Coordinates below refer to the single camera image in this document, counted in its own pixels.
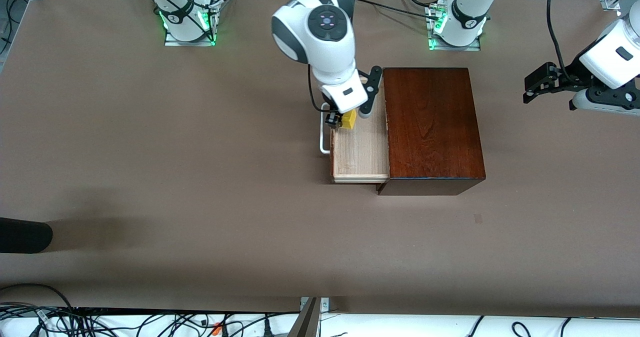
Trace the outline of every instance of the yellow block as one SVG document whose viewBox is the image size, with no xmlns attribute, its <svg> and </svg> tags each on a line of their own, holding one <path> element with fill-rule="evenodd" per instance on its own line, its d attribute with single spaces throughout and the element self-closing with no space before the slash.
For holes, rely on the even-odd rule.
<svg viewBox="0 0 640 337">
<path fill-rule="evenodd" d="M 357 118 L 358 118 L 358 112 L 356 112 L 355 108 L 346 112 L 345 114 L 342 115 L 342 120 L 341 120 L 342 123 L 340 124 L 340 127 L 346 128 L 347 130 L 353 130 L 356 125 Z"/>
</svg>

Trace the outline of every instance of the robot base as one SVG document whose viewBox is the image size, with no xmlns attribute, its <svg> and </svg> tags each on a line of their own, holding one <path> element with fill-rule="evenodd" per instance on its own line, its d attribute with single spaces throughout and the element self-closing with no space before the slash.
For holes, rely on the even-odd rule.
<svg viewBox="0 0 640 337">
<path fill-rule="evenodd" d="M 447 18 L 446 3 L 445 0 L 438 0 L 437 3 L 432 3 L 431 7 L 425 7 L 424 13 L 427 16 L 436 16 L 438 20 L 431 20 L 426 18 L 427 21 L 427 36 L 429 37 L 429 50 L 441 50 L 441 51 L 480 51 L 480 38 L 476 37 L 473 43 L 464 47 L 458 47 L 457 45 L 450 45 L 446 43 L 441 36 L 439 36 L 434 30 L 439 28 Z"/>
<path fill-rule="evenodd" d="M 180 41 L 174 38 L 169 33 L 167 27 L 164 28 L 164 45 L 165 46 L 195 46 L 195 47 L 209 47 L 215 46 L 218 38 L 218 25 L 220 24 L 220 6 L 216 6 L 210 9 L 208 12 L 208 25 L 211 27 L 211 32 L 207 32 L 200 38 L 194 41 Z"/>
</svg>

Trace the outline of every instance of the dark wooden box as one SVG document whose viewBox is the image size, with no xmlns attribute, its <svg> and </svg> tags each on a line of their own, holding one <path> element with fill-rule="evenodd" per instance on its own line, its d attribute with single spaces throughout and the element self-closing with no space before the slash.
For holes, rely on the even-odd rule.
<svg viewBox="0 0 640 337">
<path fill-rule="evenodd" d="M 380 89 L 371 118 L 332 136 L 336 182 L 377 184 L 384 196 L 454 196 L 485 179 L 469 70 L 385 68 Z"/>
</svg>

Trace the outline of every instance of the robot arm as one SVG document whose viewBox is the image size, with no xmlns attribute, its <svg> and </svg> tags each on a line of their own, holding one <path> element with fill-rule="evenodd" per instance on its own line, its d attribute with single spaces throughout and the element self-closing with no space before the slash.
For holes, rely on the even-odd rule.
<svg viewBox="0 0 640 337">
<path fill-rule="evenodd" d="M 452 46 L 468 46 L 482 34 L 494 0 L 445 0 L 446 19 L 434 31 Z"/>
<path fill-rule="evenodd" d="M 612 22 L 598 39 L 562 69 L 552 62 L 525 78 L 524 103 L 541 94 L 574 91 L 569 109 L 590 109 L 640 116 L 640 0 Z"/>
<path fill-rule="evenodd" d="M 355 0 L 289 0 L 271 18 L 276 45 L 311 65 L 318 87 L 343 114 L 368 100 L 355 61 Z"/>
<path fill-rule="evenodd" d="M 166 29 L 178 41 L 195 41 L 209 31 L 208 11 L 201 6 L 211 0 L 154 0 Z"/>
</svg>

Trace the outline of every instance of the black pole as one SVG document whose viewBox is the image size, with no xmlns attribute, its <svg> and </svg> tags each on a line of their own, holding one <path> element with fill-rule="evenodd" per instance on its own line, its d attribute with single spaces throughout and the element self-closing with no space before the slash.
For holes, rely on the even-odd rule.
<svg viewBox="0 0 640 337">
<path fill-rule="evenodd" d="M 0 253 L 39 253 L 52 238 L 53 230 L 46 223 L 0 217 Z"/>
</svg>

